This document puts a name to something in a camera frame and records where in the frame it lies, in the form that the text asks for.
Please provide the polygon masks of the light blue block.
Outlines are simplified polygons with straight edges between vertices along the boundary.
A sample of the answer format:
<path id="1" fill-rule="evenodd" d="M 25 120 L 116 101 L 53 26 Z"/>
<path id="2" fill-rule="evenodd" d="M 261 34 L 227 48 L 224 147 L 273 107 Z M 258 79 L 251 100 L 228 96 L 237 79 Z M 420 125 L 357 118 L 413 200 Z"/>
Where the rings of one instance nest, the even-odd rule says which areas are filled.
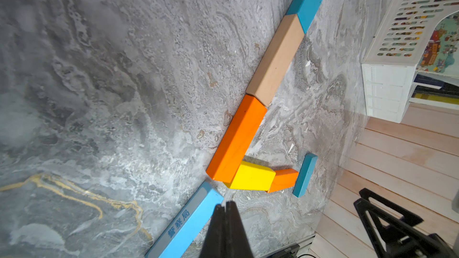
<path id="1" fill-rule="evenodd" d="M 145 256 L 182 257 L 223 199 L 209 182 L 203 182 Z"/>

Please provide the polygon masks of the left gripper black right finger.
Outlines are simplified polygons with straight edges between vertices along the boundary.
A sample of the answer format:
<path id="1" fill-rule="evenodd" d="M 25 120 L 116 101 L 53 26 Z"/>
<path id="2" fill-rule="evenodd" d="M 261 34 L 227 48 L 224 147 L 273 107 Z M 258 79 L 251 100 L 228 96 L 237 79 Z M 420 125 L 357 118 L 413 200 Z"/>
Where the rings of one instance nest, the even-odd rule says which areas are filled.
<path id="1" fill-rule="evenodd" d="M 254 258 L 234 201 L 227 201 L 225 206 L 225 257 Z"/>

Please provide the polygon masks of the orange block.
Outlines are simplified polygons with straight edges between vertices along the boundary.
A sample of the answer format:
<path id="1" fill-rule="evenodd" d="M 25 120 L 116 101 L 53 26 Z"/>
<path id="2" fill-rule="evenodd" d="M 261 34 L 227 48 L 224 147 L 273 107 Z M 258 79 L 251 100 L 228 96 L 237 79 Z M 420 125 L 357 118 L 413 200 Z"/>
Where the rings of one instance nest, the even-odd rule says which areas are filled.
<path id="1" fill-rule="evenodd" d="M 224 183 L 233 180 L 266 112 L 257 98 L 244 96 L 206 170 L 211 179 Z"/>
<path id="2" fill-rule="evenodd" d="M 267 193 L 291 188 L 295 185 L 299 172 L 292 169 L 275 170 L 275 177 Z"/>

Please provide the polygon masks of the long yellow block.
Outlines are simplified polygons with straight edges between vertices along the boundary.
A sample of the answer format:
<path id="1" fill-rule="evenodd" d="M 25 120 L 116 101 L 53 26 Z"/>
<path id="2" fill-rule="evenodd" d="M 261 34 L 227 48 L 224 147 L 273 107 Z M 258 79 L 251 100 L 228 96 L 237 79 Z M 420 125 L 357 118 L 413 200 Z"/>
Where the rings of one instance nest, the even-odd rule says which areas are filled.
<path id="1" fill-rule="evenodd" d="M 276 172 L 269 167 L 242 161 L 233 180 L 225 186 L 229 189 L 268 191 L 275 176 Z"/>

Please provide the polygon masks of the natural wood block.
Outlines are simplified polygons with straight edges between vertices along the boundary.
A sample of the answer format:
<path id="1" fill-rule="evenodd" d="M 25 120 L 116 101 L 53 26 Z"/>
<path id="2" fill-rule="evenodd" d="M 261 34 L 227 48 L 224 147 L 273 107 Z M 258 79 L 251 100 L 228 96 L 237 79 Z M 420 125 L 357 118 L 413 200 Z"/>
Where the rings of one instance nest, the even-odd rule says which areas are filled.
<path id="1" fill-rule="evenodd" d="M 255 71 L 246 93 L 268 107 L 305 36 L 296 14 L 285 15 Z"/>

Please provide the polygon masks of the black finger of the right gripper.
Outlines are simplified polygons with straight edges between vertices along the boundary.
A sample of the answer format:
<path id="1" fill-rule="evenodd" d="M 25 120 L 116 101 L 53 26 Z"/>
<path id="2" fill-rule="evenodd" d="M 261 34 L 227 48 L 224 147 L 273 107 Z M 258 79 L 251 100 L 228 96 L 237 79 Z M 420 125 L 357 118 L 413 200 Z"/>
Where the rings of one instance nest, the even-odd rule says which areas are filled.
<path id="1" fill-rule="evenodd" d="M 423 219 L 377 193 L 363 188 L 353 205 L 379 258 L 457 258 L 438 234 L 414 227 Z"/>

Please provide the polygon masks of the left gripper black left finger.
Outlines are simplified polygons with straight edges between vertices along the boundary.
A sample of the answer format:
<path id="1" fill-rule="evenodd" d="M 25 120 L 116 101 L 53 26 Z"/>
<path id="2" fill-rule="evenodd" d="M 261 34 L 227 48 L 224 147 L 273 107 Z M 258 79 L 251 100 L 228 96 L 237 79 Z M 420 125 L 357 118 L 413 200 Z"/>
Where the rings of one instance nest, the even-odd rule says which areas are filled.
<path id="1" fill-rule="evenodd" d="M 226 213 L 218 204 L 213 212 L 200 258 L 224 258 L 226 254 Z"/>

